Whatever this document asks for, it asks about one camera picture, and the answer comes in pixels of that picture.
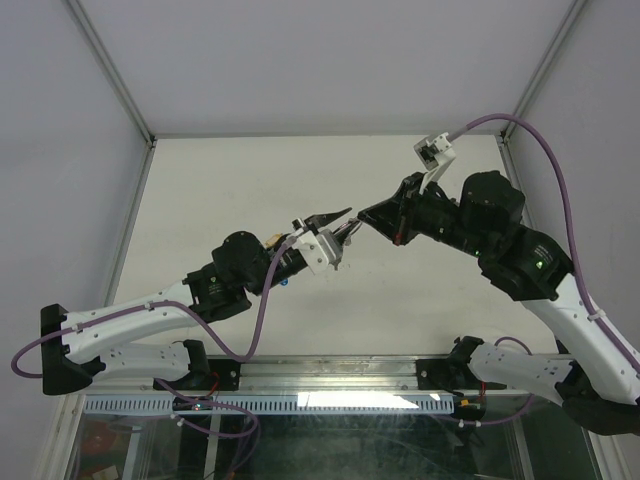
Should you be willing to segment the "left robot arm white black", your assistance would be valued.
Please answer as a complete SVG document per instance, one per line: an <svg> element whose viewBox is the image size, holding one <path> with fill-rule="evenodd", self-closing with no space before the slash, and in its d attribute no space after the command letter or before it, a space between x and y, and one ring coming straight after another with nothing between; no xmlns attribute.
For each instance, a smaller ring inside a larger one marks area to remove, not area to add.
<svg viewBox="0 0 640 480"><path fill-rule="evenodd" d="M275 286L308 269L337 267L361 223L350 219L331 230L341 212L297 219L293 230L261 242L237 231L213 250L212 260L156 293L119 305L69 312L59 304L40 313L42 389L48 396L79 392L108 378L160 378L198 388L209 377L202 342L178 340L152 346L144 339L193 324L230 319L264 299Z"/></svg>

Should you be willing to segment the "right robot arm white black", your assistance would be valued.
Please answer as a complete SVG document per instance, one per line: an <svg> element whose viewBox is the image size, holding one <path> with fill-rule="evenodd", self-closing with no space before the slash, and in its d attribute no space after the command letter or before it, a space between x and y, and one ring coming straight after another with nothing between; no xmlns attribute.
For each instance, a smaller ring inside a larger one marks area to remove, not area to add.
<svg viewBox="0 0 640 480"><path fill-rule="evenodd" d="M572 260L548 235L522 224L524 195L497 171L475 173L459 201L414 173L394 195L358 218L396 246L419 235L476 258L490 284L538 317L566 348L563 358L529 356L471 336L456 340L436 373L525 390L560 406L579 426L602 435L638 434L639 375L632 346L581 299Z"/></svg>

